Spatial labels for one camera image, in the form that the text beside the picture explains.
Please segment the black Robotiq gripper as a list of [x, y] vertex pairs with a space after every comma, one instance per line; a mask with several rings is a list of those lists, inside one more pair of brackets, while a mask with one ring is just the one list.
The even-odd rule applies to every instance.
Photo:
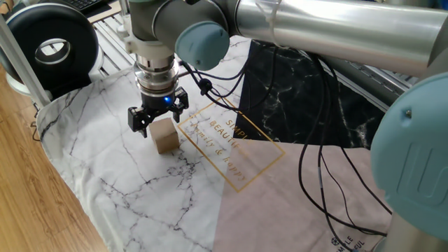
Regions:
[[173, 113], [173, 119], [179, 123], [181, 114], [189, 108], [188, 93], [182, 88], [169, 87], [164, 90], [149, 90], [139, 87], [141, 92], [141, 107], [130, 107], [127, 110], [129, 128], [139, 132], [143, 138], [148, 137], [147, 127], [153, 122], [155, 113]]

